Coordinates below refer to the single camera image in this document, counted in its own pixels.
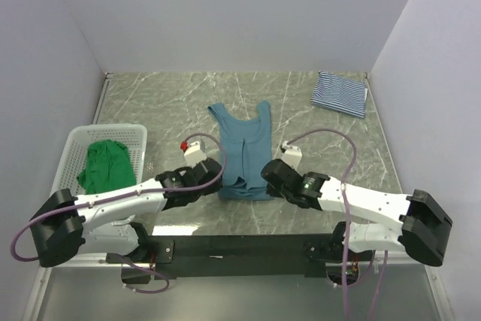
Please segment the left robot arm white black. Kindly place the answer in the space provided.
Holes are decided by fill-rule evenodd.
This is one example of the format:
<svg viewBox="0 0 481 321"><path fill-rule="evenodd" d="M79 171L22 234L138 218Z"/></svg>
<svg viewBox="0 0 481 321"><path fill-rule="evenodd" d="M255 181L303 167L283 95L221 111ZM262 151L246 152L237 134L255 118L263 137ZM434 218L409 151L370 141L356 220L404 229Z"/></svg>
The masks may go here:
<svg viewBox="0 0 481 321"><path fill-rule="evenodd" d="M79 253L117 253L133 262L150 253L150 237L128 218L186 206L218 192L223 169L208 158L195 167L166 171L134 186L91 195L54 192L29 222L43 268L52 268Z"/></svg>

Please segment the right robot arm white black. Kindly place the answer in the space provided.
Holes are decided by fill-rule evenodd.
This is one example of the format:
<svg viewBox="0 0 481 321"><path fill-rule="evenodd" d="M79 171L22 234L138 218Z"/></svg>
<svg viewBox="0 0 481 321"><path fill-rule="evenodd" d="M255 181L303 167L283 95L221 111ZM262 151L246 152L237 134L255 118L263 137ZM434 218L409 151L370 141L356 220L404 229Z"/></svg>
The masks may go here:
<svg viewBox="0 0 481 321"><path fill-rule="evenodd" d="M426 191L406 195L342 184L326 174L299 174L280 159L269 162L261 176L274 194L291 204L346 214L344 233L330 241L336 259L388 250L404 252L423 265L443 264L452 219Z"/></svg>

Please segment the teal blue tank top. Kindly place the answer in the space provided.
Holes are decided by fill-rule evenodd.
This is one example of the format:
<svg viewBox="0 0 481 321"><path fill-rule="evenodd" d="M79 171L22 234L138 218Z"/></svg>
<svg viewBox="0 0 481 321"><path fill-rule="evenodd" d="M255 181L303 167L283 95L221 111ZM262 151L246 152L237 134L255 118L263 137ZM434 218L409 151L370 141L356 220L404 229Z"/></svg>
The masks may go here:
<svg viewBox="0 0 481 321"><path fill-rule="evenodd" d="M262 169L272 160L271 108L267 101L257 104L258 116L238 120L223 103L208 107L219 125L220 143L226 159L219 197L226 200L268 201L268 183L261 176Z"/></svg>

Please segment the blue white striped tank top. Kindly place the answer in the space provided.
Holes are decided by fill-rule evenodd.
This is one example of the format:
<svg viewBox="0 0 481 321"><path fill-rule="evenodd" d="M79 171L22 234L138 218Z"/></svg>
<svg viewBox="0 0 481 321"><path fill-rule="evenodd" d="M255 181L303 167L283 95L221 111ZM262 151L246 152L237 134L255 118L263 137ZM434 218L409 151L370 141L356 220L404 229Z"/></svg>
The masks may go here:
<svg viewBox="0 0 481 321"><path fill-rule="evenodd" d="M319 108L364 119L367 96L364 83L320 71L310 100Z"/></svg>

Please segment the green tank top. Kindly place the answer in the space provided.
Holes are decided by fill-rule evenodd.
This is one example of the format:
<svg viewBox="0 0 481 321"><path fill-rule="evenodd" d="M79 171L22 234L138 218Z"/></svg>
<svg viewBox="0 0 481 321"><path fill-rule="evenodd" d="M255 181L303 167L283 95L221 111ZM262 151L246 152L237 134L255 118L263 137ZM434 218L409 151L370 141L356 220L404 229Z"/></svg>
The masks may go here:
<svg viewBox="0 0 481 321"><path fill-rule="evenodd" d="M112 140L89 145L86 165L77 176L87 195L110 192L136 184L128 147Z"/></svg>

